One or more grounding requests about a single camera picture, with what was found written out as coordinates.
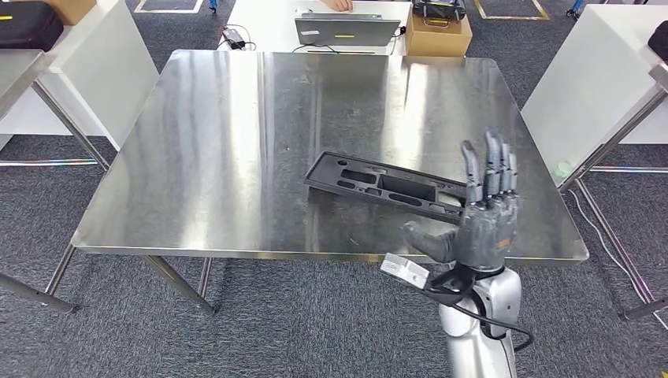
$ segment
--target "white cable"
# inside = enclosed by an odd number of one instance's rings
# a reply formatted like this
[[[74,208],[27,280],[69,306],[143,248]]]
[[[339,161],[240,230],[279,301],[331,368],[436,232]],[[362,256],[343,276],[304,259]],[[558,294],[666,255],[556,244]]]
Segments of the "white cable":
[[[596,231],[596,234],[599,236],[599,241],[601,242],[601,246],[603,246],[603,249],[606,251],[608,257],[610,257],[610,259],[616,264],[616,266],[618,266],[624,272],[624,274],[626,274],[626,276],[629,278],[629,280],[631,280],[631,286],[633,286],[633,290],[636,292],[636,294],[638,294],[638,297],[644,303],[643,296],[640,294],[640,290],[638,290],[638,287],[633,282],[633,278],[631,278],[631,274],[629,273],[629,271],[624,269],[622,264],[620,264],[619,261],[617,261],[617,259],[614,258],[614,256],[610,252],[610,250],[607,249],[606,243],[603,241],[603,235],[601,235],[601,231],[599,231],[599,229],[589,220],[589,218],[587,218],[587,216],[585,215],[585,212],[582,211],[582,208],[580,207],[580,200],[577,198],[577,195],[575,194],[575,192],[570,190],[570,189],[568,191],[573,195],[573,198],[575,198],[575,204],[577,205],[577,209],[580,210],[580,215],[582,215],[584,220],[587,221],[587,223],[589,223],[589,225],[594,228],[594,231]],[[666,324],[663,321],[663,319],[661,319],[661,317],[656,313],[656,311],[653,312],[652,314],[659,321],[659,323],[661,323],[661,325],[666,330],[668,330],[668,324]]]

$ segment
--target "black bag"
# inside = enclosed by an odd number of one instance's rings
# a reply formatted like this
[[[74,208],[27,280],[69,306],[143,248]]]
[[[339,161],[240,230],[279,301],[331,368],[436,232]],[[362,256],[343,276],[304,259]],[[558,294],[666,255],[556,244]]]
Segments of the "black bag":
[[[0,2],[0,49],[48,51],[63,24],[45,2]]]
[[[648,41],[648,46],[663,61],[668,61],[668,21],[663,21]]]

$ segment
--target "robotic arm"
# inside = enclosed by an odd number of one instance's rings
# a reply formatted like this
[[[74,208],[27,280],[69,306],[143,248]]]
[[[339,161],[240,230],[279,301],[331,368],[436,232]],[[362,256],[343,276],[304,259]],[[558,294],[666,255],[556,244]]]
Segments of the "robotic arm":
[[[515,325],[521,301],[519,275],[503,266],[517,229],[517,160],[509,145],[492,132],[485,139],[482,184],[476,152],[468,141],[462,144],[467,181],[459,228],[434,236],[414,222],[403,227],[411,246],[434,261],[454,261],[455,267],[431,280],[427,269],[394,254],[387,254],[380,267],[439,303],[456,378],[516,377],[514,350],[533,341],[530,332]],[[511,329],[529,340],[514,349]]]

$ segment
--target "stainless steel table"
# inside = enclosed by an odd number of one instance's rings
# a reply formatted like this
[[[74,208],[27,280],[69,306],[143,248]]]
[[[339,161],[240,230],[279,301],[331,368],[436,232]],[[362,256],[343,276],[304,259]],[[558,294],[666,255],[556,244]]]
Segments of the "stainless steel table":
[[[54,97],[41,84],[39,76],[49,66],[50,59],[41,50],[0,50],[0,120],[9,112],[9,109],[18,98],[29,88],[46,103],[54,112],[63,125],[74,135],[77,142],[94,158],[92,163],[97,162],[103,169],[107,170],[109,164],[102,155],[93,147],[86,136],[75,125],[72,119],[58,105]],[[73,159],[67,161],[0,161],[3,166],[39,166],[39,165],[78,165],[90,164],[84,159]],[[0,272],[0,286],[6,287],[25,298],[50,305],[61,311],[69,312],[74,306],[54,297],[54,293],[62,278],[67,264],[74,252],[74,247],[67,247],[63,257],[56,268],[51,281],[45,291],[39,291],[25,283],[15,280]]]
[[[510,259],[587,259],[494,61],[239,51],[172,55],[72,244],[150,256],[200,305],[210,258],[429,261],[404,245],[401,225],[453,226],[309,189],[303,176],[330,150],[464,180],[459,145],[482,149],[489,126],[518,156],[524,200]],[[198,293],[166,255],[207,258]]]

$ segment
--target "black cable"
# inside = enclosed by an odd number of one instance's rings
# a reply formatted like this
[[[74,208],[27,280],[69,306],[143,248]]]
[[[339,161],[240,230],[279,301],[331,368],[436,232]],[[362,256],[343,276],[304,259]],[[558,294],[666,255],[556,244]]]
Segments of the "black cable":
[[[397,35],[397,36],[394,36],[394,37],[393,37],[393,38],[395,39],[395,41],[394,41],[393,44],[392,44],[392,51],[390,51],[390,55],[394,54],[394,52],[395,52],[395,47],[396,47],[396,40],[399,39],[400,36],[401,36],[401,35]]]
[[[306,47],[306,46],[312,46],[312,47],[327,47],[327,48],[330,49],[333,53],[341,54],[340,51],[336,51],[336,50],[334,50],[334,49],[333,49],[331,46],[329,46],[329,45],[314,45],[313,43],[307,43],[307,44],[305,44],[305,45],[297,46],[292,52],[294,53],[294,52],[296,52],[297,50],[300,50],[300,49],[302,49],[302,48],[304,48],[304,47]]]
[[[453,305],[452,308],[456,309],[460,313],[464,313],[464,314],[466,314],[466,315],[468,315],[468,316],[470,316],[474,319],[478,319],[479,321],[483,321],[483,322],[489,323],[489,324],[498,325],[499,327],[512,329],[513,331],[517,331],[517,332],[525,334],[527,336],[527,340],[524,341],[519,346],[516,346],[514,348],[515,352],[519,352],[520,350],[528,347],[529,345],[531,345],[533,343],[533,333],[531,333],[530,331],[525,330],[524,328],[519,328],[519,326],[517,326],[516,324],[510,324],[510,323],[506,323],[504,321],[498,321],[496,319],[491,319],[489,317],[483,317],[480,314],[477,314],[473,311],[469,311],[469,310],[467,310],[467,309],[465,309],[461,306],[458,306],[458,305]]]

